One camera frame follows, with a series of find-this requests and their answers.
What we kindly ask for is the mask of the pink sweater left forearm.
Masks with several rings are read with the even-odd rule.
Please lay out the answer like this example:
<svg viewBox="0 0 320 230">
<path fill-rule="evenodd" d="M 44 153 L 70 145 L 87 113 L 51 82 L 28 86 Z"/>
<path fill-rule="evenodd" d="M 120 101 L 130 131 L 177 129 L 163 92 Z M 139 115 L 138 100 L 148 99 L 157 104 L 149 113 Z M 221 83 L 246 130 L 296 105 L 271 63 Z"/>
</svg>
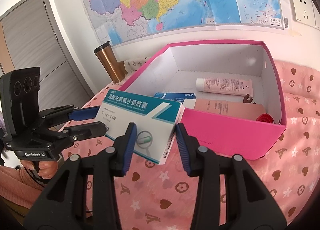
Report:
<svg viewBox="0 0 320 230">
<path fill-rule="evenodd" d="M 1 166 L 1 197 L 25 208 L 31 208 L 44 184 L 33 179 L 25 167 L 19 170 Z"/>
</svg>

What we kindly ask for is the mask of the person's left hand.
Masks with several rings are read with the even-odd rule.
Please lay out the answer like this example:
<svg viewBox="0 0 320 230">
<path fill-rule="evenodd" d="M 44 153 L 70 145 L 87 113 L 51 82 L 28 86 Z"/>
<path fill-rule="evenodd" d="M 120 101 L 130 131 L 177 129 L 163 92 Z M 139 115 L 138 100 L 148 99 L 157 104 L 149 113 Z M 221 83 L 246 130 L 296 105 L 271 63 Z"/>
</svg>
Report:
<svg viewBox="0 0 320 230">
<path fill-rule="evenodd" d="M 35 166 L 32 161 L 21 160 L 21 164 L 25 168 L 31 171 L 35 171 Z M 58 171 L 58 168 L 59 168 L 59 165 L 56 161 L 40 161 L 38 175 L 43 179 L 51 179 L 54 177 L 54 175 Z"/>
</svg>

